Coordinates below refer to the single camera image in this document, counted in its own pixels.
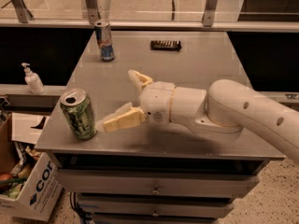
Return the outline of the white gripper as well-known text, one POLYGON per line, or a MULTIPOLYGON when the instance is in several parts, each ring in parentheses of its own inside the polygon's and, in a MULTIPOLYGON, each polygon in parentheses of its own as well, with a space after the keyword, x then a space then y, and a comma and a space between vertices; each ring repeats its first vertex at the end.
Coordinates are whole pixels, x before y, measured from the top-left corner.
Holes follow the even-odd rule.
POLYGON ((100 133, 115 132, 141 125, 148 117, 154 124, 162 125, 170 122, 170 100, 176 86, 173 83, 157 81, 151 77, 129 70, 128 77, 140 94, 140 106, 127 103, 96 122, 96 130, 100 133))

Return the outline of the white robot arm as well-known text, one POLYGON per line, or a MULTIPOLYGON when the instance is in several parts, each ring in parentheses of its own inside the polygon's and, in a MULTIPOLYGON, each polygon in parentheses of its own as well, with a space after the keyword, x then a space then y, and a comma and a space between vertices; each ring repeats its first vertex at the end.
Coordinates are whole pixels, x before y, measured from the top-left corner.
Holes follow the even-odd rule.
POLYGON ((213 141, 232 141, 243 129, 299 162, 299 112, 238 82, 221 79, 208 90, 154 81, 130 70, 128 77, 139 94, 139 105, 127 103, 98 120, 101 133, 130 129, 145 121, 180 124, 213 141))

